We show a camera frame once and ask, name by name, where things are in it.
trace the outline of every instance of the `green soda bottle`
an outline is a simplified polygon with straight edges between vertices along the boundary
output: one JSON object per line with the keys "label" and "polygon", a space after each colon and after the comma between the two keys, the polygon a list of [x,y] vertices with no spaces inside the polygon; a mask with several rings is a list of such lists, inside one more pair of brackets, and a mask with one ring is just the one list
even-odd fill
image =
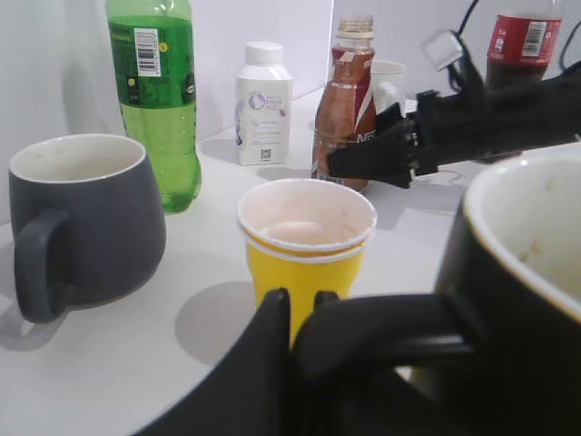
{"label": "green soda bottle", "polygon": [[107,18],[125,131],[145,145],[165,211],[184,211],[202,183],[189,0],[108,0]]}

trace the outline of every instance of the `bottle label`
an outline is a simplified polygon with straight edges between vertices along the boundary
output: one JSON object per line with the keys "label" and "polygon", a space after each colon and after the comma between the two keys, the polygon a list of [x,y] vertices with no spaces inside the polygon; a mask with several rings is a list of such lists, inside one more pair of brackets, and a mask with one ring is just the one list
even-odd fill
{"label": "bottle label", "polygon": [[508,64],[549,65],[561,20],[499,15],[488,59]]}
{"label": "bottle label", "polygon": [[236,144],[241,164],[286,161],[291,93],[288,80],[236,80]]}
{"label": "bottle label", "polygon": [[329,155],[375,135],[377,115],[370,85],[374,54],[372,51],[359,54],[336,46],[331,55],[332,79],[317,114],[311,177],[361,191],[368,184],[366,180],[340,179],[330,174]]}
{"label": "bottle label", "polygon": [[195,99],[192,25],[173,17],[156,21],[150,23],[155,26],[109,23],[121,104],[167,109]]}

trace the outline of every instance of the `red label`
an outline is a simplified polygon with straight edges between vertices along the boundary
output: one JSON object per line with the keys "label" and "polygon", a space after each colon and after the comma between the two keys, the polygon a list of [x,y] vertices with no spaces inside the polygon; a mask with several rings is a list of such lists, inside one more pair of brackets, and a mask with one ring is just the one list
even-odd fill
{"label": "red label", "polygon": [[561,20],[499,15],[488,59],[509,64],[549,65]]}

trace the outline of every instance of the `white wall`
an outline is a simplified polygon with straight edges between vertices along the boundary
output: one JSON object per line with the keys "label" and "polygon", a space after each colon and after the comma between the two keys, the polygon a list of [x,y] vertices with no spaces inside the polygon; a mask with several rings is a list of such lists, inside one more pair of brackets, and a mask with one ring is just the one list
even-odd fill
{"label": "white wall", "polygon": [[[434,70],[421,46],[438,30],[458,29],[470,3],[471,0],[335,0],[333,29],[337,29],[343,14],[374,15],[376,57],[408,66],[408,95],[428,89],[449,93],[448,76]],[[486,72],[488,44],[500,5],[499,0],[481,0],[464,34],[482,73]],[[581,2],[565,0],[557,54],[578,20],[581,20]],[[572,60],[581,59],[580,42],[581,32],[571,50]],[[554,62],[548,74],[555,72]]]}
{"label": "white wall", "polygon": [[[9,221],[7,168],[16,151],[63,134],[123,134],[104,5],[105,0],[3,5],[0,223]],[[233,124],[233,81],[246,41],[285,46],[295,96],[324,84],[332,0],[192,0],[192,6],[199,139]]]}
{"label": "white wall", "polygon": [[234,76],[247,41],[284,45],[293,94],[324,85],[332,0],[192,0],[200,136],[233,123]]}

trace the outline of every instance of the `barcode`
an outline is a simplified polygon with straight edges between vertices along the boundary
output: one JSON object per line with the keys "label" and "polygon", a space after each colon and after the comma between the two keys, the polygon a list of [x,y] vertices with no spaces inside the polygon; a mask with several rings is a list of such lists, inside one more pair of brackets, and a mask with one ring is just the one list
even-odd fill
{"label": "barcode", "polygon": [[547,29],[546,21],[532,21],[528,25],[527,40],[523,48],[523,56],[539,57],[543,48],[545,31]]}
{"label": "barcode", "polygon": [[343,186],[345,185],[345,181],[343,179],[339,179],[337,177],[331,177],[330,175],[318,173],[317,174],[317,178],[319,180],[322,180],[322,181],[325,181],[325,182],[333,182],[333,183],[340,184],[340,185],[343,185]]}
{"label": "barcode", "polygon": [[159,37],[157,29],[134,29],[137,72],[141,77],[161,77]]}

